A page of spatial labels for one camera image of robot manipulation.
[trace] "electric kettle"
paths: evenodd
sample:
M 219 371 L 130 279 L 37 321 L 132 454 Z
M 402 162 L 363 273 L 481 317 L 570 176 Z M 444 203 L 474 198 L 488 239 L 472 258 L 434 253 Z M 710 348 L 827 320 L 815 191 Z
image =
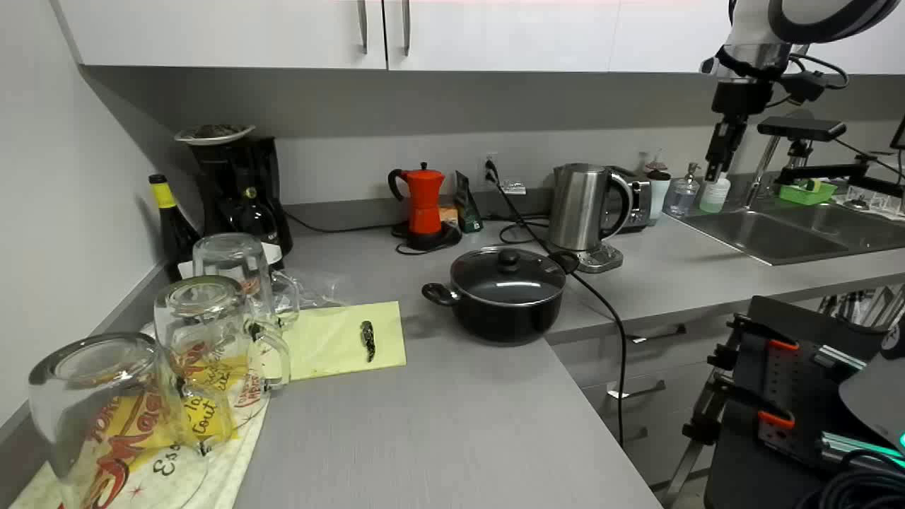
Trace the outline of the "electric kettle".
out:
M 615 220 L 608 215 L 608 188 L 621 198 Z M 621 266 L 621 251 L 604 246 L 601 237 L 618 232 L 632 208 L 632 194 L 626 181 L 615 167 L 597 163 L 566 163 L 554 170 L 554 211 L 549 224 L 549 246 L 574 251 L 580 270 L 608 270 Z

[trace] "white cabinet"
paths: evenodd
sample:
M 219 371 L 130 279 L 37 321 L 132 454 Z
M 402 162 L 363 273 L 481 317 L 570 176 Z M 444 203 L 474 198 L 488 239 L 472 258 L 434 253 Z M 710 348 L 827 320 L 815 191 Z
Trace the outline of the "white cabinet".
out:
M 871 30 L 827 44 L 812 44 L 809 54 L 840 65 L 844 74 L 905 74 L 905 5 Z
M 611 71 L 697 74 L 730 36 L 730 9 L 716 0 L 621 0 Z
M 626 348 L 621 405 L 624 451 L 649 487 L 669 481 L 687 446 L 680 426 L 689 420 L 693 405 L 711 371 L 707 357 L 730 337 L 727 321 L 730 314 L 716 314 L 687 321 L 683 333 L 672 333 L 669 324 L 636 330 L 649 333 L 649 340 Z M 590 327 L 549 337 L 549 341 L 615 434 L 615 330 Z M 696 473 L 707 468 L 710 457 L 711 446 L 700 451 Z
M 54 0 L 85 65 L 383 67 L 380 0 Z
M 392 71 L 608 71 L 621 0 L 383 0 Z

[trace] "cabinet drawer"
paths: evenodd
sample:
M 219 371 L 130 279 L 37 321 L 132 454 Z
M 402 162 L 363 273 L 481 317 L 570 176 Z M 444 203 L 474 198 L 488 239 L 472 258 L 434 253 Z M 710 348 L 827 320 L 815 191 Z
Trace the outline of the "cabinet drawer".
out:
M 693 405 L 710 376 L 707 357 L 730 337 L 730 314 L 679 324 L 636 327 L 624 371 L 624 451 L 648 484 L 669 481 L 687 439 Z M 618 337 L 611 327 L 557 333 L 552 348 L 615 434 Z
M 680 426 L 689 420 L 693 405 L 710 376 L 707 362 L 679 365 L 669 374 L 638 376 L 626 374 L 621 401 L 621 423 L 624 423 L 624 451 L 632 466 L 641 473 L 648 484 L 669 481 L 683 446 L 687 434 Z M 611 391 L 598 406 L 598 415 L 615 434 L 615 391 Z M 707 446 L 696 464 L 696 468 L 710 466 L 711 446 Z

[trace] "drinking glass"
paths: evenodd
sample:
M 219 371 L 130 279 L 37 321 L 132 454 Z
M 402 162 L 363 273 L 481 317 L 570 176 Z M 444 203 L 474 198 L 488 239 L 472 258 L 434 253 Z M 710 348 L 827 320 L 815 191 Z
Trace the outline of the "drinking glass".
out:
M 54 351 L 27 374 L 27 409 L 68 509 L 140 505 L 124 487 L 146 487 L 164 457 L 191 454 L 178 446 L 173 365 L 144 333 L 98 333 Z M 201 454 L 187 461 L 180 481 L 197 490 L 206 464 Z
M 219 273 L 239 286 L 247 299 L 247 337 L 253 371 L 264 393 L 288 384 L 288 348 L 281 324 L 298 310 L 298 282 L 269 270 L 259 239 L 242 232 L 201 237 L 191 248 L 195 273 Z
M 180 376 L 182 426 L 201 449 L 228 440 L 263 406 L 242 320 L 246 299 L 228 278 L 188 278 L 153 303 L 157 341 Z
M 219 232 L 201 237 L 191 248 L 191 266 L 195 278 L 219 273 L 235 279 L 256 320 L 272 314 L 272 278 L 263 246 L 252 235 Z

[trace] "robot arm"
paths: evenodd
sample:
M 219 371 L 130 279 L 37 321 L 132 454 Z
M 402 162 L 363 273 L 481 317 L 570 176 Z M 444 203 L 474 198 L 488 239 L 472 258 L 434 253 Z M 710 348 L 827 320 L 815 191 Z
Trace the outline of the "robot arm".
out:
M 727 171 L 747 116 L 765 106 L 790 44 L 834 43 L 884 19 L 898 0 L 730 0 L 733 30 L 704 71 L 723 77 L 711 111 L 723 112 L 707 150 L 707 177 Z

